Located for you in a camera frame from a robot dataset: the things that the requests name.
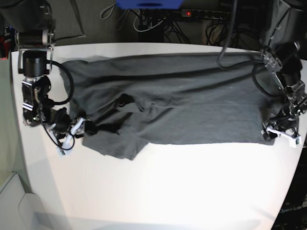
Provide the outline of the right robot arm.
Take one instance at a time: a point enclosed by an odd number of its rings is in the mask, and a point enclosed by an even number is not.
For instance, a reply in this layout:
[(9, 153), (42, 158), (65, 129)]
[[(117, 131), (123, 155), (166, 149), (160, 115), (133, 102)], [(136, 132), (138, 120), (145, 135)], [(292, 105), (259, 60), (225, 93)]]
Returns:
[[(57, 105), (69, 103), (74, 94), (74, 81), (64, 65), (53, 60), (56, 21), (51, 5), (46, 0), (2, 0), (0, 14), (15, 30), (18, 48), (18, 73), (22, 81), (23, 120), (26, 126), (42, 125), (53, 141), (63, 138), (80, 138), (84, 134), (97, 133), (95, 124), (85, 117), (70, 118), (65, 107), (55, 110)], [(51, 81), (48, 74), (52, 67), (62, 70), (69, 82), (67, 99), (56, 102), (49, 98)]]

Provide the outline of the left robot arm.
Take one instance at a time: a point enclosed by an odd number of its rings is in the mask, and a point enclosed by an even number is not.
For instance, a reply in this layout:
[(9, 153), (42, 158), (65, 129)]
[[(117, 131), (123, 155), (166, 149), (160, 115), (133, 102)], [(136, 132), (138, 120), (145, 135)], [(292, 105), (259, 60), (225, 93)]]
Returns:
[[(307, 94), (301, 80), (303, 66), (298, 56), (307, 33), (302, 25), (307, 18), (307, 2), (271, 0), (267, 9), (266, 26), (260, 38), (261, 60), (257, 60), (252, 69), (252, 80), (263, 94), (282, 99), (284, 105), (276, 116), (263, 122), (261, 133), (266, 141), (286, 137), (295, 147), (302, 141), (298, 133), (299, 117), (307, 111)], [(270, 94), (258, 83), (259, 67), (265, 67), (274, 77), (280, 95)]]

